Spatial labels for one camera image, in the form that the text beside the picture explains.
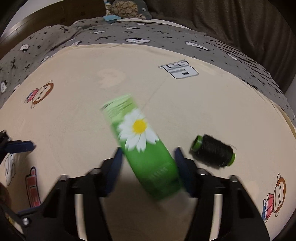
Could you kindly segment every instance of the brown curtain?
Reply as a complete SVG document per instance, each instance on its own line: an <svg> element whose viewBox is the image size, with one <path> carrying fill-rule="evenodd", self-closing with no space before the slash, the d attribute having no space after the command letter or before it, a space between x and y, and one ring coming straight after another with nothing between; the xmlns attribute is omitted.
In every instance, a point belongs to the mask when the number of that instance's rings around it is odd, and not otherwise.
<svg viewBox="0 0 296 241"><path fill-rule="evenodd" d="M268 0L145 0L153 18L205 32L238 48L285 92L296 74L296 36Z"/></svg>

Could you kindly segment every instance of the bed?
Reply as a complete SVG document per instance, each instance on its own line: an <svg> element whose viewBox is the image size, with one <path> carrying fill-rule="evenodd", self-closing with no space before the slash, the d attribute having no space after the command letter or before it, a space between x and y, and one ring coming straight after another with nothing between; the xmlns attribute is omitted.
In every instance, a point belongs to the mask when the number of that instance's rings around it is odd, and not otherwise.
<svg viewBox="0 0 296 241"><path fill-rule="evenodd" d="M188 71L185 78L180 77L170 70L176 65L190 66L197 74ZM22 167L23 171L10 179L9 186L7 183L13 200L20 193L25 196L22 181L34 175L33 167L37 168L35 175L39 172L41 202L56 179L48 170L77 176L98 164L97 151L100 158L108 158L116 142L99 109L105 101L131 92L171 153L177 145L187 148L197 130L235 147L241 159L228 169L210 171L223 177L234 172L242 176L258 210L268 216L266 221L271 217L267 222L271 239L295 209L296 193L290 188L278 218L264 211L264 200L269 200L266 194L272 194L277 179L294 182L295 116L270 73L235 47L167 21L121 19L108 23L96 17L31 33L1 59L0 66L0 125L13 139L31 139L38 146L25 161L14 157L18 170ZM7 181L3 165L0 178L2 183ZM115 240L137 240L139 236L158 240L164 235L166 240L174 235L177 240L184 238L195 202L182 194L181 204L161 204L164 209L169 207L169 215L162 216L126 162L119 187L122 191L117 189L105 206ZM127 199L124 191L130 195ZM120 199L117 220L112 210ZM29 202L16 202L13 208L25 209L31 206ZM147 205L153 215L140 210L141 205ZM125 223L125 211L131 222ZM157 225L155 217L167 225ZM145 232L141 218L151 221L149 228L154 233ZM218 220L214 223L211 238L218 233Z"/></svg>

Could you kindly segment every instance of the wooden headboard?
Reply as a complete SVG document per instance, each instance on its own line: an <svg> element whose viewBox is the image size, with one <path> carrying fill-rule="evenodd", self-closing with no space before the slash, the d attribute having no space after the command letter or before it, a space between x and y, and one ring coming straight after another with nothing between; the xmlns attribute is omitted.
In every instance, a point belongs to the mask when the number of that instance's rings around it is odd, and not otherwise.
<svg viewBox="0 0 296 241"><path fill-rule="evenodd" d="M103 0L64 0L24 18L0 38L0 59L36 31L55 24L70 26L77 20L105 16Z"/></svg>

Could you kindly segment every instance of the wall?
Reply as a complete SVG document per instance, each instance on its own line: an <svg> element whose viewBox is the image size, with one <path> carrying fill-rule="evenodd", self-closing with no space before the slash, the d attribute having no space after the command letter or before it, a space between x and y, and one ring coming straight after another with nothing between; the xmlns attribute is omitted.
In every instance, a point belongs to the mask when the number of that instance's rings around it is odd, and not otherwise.
<svg viewBox="0 0 296 241"><path fill-rule="evenodd" d="M287 97L288 102L292 110L294 111L294 114L296 114L296 76L294 77L291 85L286 91L285 96Z"/></svg>
<svg viewBox="0 0 296 241"><path fill-rule="evenodd" d="M60 2L62 0L28 0L13 16L12 20L7 25L4 33L17 24L19 21L23 20L25 17L30 14L38 11L41 8L44 8L48 5L54 4L56 2Z"/></svg>

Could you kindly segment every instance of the green spool end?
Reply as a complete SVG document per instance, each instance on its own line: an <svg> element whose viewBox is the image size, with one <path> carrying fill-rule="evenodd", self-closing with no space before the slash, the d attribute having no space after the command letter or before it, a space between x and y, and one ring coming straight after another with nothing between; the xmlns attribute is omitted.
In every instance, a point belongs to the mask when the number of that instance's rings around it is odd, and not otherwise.
<svg viewBox="0 0 296 241"><path fill-rule="evenodd" d="M232 154L232 157L231 157L229 163L227 164L228 167L231 166L231 165L233 164L234 159L235 159L235 153Z"/></svg>
<svg viewBox="0 0 296 241"><path fill-rule="evenodd" d="M203 140L202 136L197 136L191 146L191 150L194 152L198 151L200 149L200 147L202 146L202 140Z"/></svg>

